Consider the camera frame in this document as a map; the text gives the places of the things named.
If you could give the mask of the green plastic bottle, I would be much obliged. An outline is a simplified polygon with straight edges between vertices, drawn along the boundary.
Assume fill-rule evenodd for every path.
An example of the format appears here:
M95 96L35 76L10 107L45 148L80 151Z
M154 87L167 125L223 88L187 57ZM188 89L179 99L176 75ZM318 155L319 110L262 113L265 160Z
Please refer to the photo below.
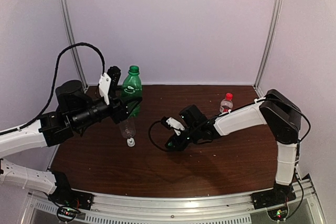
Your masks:
M132 65L129 67L128 75L122 84L121 98L142 97L142 82L140 79L139 66Z

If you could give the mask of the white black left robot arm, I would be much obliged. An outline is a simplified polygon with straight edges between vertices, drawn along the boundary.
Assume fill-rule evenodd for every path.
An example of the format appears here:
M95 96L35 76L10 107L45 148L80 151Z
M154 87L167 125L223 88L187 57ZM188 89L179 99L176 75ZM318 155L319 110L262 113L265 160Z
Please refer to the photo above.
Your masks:
M75 134L110 117L119 124L130 117L142 96L119 97L108 87L101 97L93 100L85 94L79 80L70 80L56 88L56 111L43 113L32 122L1 132L1 184L33 189L55 195L64 205L71 205L76 197L67 176L62 172L43 172L16 165L6 156L21 151L52 147Z

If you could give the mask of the clear plastic bottle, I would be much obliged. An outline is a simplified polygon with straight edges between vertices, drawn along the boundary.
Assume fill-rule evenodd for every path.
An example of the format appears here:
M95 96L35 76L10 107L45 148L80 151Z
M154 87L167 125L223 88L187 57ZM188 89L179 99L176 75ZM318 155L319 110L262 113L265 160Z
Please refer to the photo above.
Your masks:
M119 129L123 138L133 138L136 134L134 118L130 117L119 123Z

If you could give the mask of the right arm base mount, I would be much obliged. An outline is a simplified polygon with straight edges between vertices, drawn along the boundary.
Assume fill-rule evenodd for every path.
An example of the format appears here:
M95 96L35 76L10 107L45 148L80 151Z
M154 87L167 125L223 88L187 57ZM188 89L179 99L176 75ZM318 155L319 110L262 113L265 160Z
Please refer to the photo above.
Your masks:
M299 205L293 211L289 210L289 201L297 199L292 185L293 179L297 180L296 169L294 169L289 185L282 185L274 181L273 188L252 193L251 199L254 209L267 208L268 217L272 221L285 222L290 219L298 211L303 201L301 198Z

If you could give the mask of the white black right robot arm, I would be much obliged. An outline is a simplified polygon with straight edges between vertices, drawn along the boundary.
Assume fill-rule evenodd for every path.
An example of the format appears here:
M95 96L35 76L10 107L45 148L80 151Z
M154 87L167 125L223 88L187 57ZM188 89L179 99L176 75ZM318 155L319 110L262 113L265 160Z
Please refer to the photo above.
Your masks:
M138 197L196 197L241 193L273 186L277 144L268 126L254 126L182 152L164 152L172 131L159 123L178 117L194 104L211 117L222 96L230 92L236 106L251 102L251 87L145 86L136 120L136 145L118 151L113 194Z

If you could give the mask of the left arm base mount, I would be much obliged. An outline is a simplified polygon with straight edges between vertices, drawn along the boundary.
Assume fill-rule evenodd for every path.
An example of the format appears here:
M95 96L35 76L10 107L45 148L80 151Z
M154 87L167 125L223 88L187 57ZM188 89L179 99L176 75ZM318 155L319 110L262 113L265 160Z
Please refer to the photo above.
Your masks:
M90 210L93 202L93 194L74 190L67 176L62 172L51 172L55 177L56 189L51 194L45 194L49 201L56 207L56 217L61 223L73 221L82 210Z

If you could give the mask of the white flip bottle cap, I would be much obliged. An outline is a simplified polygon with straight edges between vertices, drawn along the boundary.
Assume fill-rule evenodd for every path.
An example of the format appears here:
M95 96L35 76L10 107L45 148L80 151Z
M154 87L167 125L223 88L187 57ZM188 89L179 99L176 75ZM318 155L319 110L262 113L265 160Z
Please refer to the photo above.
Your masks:
M127 139L127 145L128 145L128 147L134 147L135 146L135 140L134 140L134 138L128 138Z

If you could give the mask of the clear bottle red cap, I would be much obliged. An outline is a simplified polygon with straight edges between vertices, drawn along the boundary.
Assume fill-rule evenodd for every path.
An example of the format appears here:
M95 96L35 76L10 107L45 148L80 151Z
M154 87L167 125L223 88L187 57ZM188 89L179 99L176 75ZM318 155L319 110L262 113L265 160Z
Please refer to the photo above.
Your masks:
M226 93L225 98L220 102L220 113L228 112L233 108L233 94L232 93Z

